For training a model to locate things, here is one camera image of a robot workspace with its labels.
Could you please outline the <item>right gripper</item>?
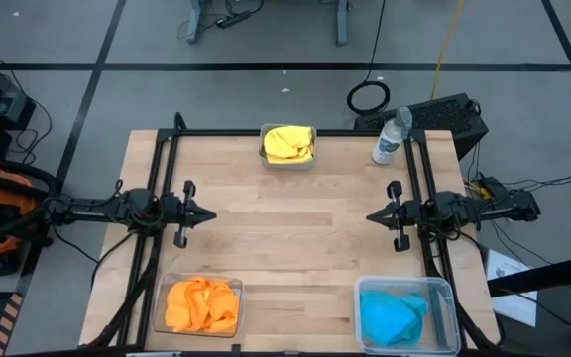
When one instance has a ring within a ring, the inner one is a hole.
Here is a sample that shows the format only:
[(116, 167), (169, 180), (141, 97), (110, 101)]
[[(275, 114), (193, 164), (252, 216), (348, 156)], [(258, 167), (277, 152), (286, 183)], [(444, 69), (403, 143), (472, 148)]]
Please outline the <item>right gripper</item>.
[(394, 247), (397, 252), (406, 251), (410, 248), (409, 236), (405, 233), (404, 228), (408, 225), (405, 221), (404, 203), (400, 201), (402, 196), (402, 187), (399, 181), (392, 181), (387, 187), (388, 197), (392, 203), (387, 204), (384, 208), (369, 214), (367, 220), (383, 225), (389, 230), (395, 229), (397, 238), (394, 240)]

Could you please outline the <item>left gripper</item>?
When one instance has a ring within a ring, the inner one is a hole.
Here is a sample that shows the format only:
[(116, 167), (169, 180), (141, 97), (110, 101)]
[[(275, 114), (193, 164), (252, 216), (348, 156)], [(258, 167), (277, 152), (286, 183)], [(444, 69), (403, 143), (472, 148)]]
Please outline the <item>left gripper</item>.
[(215, 212), (198, 206), (197, 203), (192, 200), (194, 196), (195, 185), (192, 181), (188, 180), (184, 183), (183, 197), (176, 196), (181, 200), (179, 207), (179, 222), (174, 223), (179, 225), (179, 228), (173, 238), (173, 243), (176, 247), (185, 247), (187, 245), (186, 231), (189, 228), (194, 228), (196, 225), (216, 218)]

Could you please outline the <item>white spray bottle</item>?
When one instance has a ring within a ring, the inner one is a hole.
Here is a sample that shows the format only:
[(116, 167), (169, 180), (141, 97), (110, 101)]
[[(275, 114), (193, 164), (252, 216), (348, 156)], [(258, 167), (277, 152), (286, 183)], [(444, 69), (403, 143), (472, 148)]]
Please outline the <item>white spray bottle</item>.
[(372, 151), (372, 158), (379, 165), (389, 164), (396, 150), (408, 138), (413, 117), (408, 107), (396, 109), (395, 117), (386, 122)]

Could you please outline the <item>small clear plastic bin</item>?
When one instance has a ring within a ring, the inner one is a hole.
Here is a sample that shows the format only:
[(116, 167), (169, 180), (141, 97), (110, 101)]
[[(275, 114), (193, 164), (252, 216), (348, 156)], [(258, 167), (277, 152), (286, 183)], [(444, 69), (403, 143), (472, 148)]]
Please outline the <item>small clear plastic bin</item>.
[[(224, 334), (214, 334), (214, 333), (204, 333), (204, 332), (173, 332), (165, 324), (165, 313), (167, 309), (167, 295), (175, 283), (188, 281), (194, 278), (205, 278), (206, 280), (212, 282), (219, 282), (227, 284), (233, 292), (240, 298), (240, 310), (239, 310), (239, 321), (237, 324), (237, 329), (232, 333)], [(235, 278), (227, 278), (221, 276), (212, 275), (199, 275), (199, 274), (179, 274), (179, 273), (166, 273), (162, 276), (158, 282), (156, 298), (154, 306), (152, 307), (151, 315), (151, 325), (155, 332), (159, 333), (169, 333), (169, 334), (184, 334), (184, 335), (196, 335), (196, 336), (208, 336), (208, 337), (223, 337), (231, 338), (237, 334), (240, 328), (242, 317), (243, 317), (243, 305), (244, 305), (244, 293), (245, 288), (241, 280)]]

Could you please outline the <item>black perforated computer case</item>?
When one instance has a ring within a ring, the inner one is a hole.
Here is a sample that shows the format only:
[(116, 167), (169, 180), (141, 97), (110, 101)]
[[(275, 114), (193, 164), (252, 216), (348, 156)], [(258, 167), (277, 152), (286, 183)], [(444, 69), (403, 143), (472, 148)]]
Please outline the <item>black perforated computer case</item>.
[(449, 131), (459, 161), (489, 132), (481, 118), (479, 102), (470, 99), (466, 93), (409, 105), (408, 110), (413, 128)]

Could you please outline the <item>large clear plastic bin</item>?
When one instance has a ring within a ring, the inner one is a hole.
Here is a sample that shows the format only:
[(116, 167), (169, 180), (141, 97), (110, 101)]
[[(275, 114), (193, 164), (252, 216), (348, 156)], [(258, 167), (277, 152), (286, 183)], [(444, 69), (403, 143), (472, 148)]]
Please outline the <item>large clear plastic bin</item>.
[[(429, 303), (416, 344), (376, 347), (361, 335), (360, 293), (382, 291), (392, 295), (420, 294)], [(450, 285), (441, 278), (362, 276), (354, 284), (354, 327), (359, 348), (369, 355), (399, 357), (454, 357), (461, 350), (460, 327)]]

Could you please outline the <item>white paper sheet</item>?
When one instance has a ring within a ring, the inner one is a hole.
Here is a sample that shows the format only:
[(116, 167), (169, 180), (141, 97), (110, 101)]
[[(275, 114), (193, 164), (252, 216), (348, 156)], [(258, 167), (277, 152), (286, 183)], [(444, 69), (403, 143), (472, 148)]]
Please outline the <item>white paper sheet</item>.
[[(494, 250), (488, 251), (485, 268), (488, 281), (529, 270), (529, 266), (526, 264)], [(524, 293), (523, 297), (493, 297), (492, 304), (497, 314), (535, 327), (537, 323), (537, 298), (538, 291), (532, 291)]]

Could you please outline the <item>black table edge bar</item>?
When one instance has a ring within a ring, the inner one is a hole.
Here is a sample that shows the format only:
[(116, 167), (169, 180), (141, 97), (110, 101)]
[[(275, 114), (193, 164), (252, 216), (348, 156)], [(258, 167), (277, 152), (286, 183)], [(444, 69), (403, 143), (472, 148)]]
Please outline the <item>black table edge bar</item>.
[(571, 285), (571, 260), (488, 281), (492, 298)]

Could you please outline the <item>grey desk leg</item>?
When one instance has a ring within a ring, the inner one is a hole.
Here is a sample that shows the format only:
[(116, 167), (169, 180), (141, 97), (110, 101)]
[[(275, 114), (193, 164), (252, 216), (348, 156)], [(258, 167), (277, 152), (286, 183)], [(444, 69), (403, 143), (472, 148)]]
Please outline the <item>grey desk leg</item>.
[(209, 15), (210, 5), (211, 0), (190, 0), (191, 13), (185, 35), (190, 45), (196, 43), (199, 31), (206, 28), (203, 22)]
[(348, 43), (348, 13), (349, 0), (336, 0), (336, 45), (344, 46)]

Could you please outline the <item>orange black shop vacuum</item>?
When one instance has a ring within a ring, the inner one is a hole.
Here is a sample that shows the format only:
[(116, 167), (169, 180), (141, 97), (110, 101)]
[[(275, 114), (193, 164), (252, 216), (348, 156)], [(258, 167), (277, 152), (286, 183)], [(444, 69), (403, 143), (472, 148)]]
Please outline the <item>orange black shop vacuum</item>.
[(0, 161), (0, 276), (16, 273), (24, 243), (48, 247), (48, 208), (60, 194), (50, 173), (18, 162)]

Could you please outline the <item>black power strip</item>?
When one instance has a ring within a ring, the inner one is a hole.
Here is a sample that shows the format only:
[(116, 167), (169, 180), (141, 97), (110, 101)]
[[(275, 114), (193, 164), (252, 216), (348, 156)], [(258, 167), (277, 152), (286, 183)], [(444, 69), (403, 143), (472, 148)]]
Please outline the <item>black power strip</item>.
[(242, 13), (236, 13), (229, 15), (225, 18), (219, 19), (215, 22), (215, 25), (220, 29), (226, 29), (240, 22), (243, 22), (252, 16), (251, 11), (244, 11)]

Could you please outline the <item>black aluminium table frame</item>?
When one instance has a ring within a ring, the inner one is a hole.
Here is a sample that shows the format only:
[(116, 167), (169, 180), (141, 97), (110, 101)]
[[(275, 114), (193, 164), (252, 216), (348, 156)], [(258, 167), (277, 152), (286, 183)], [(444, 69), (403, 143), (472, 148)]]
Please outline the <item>black aluminium table frame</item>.
[(265, 168), (257, 130), (189, 129), (178, 141), (171, 188), (197, 187), (196, 203), (216, 213), (187, 234), (185, 248), (162, 238), (160, 275), (235, 278), (244, 287), (241, 326), (231, 338), (154, 330), (138, 303), (128, 341), (151, 350), (354, 352), (354, 285), (363, 276), (420, 277), (421, 247), (397, 252), (395, 235), (368, 215), (387, 185), (408, 184), (404, 155), (386, 166), (371, 157), (376, 136), (320, 131), (306, 171)]

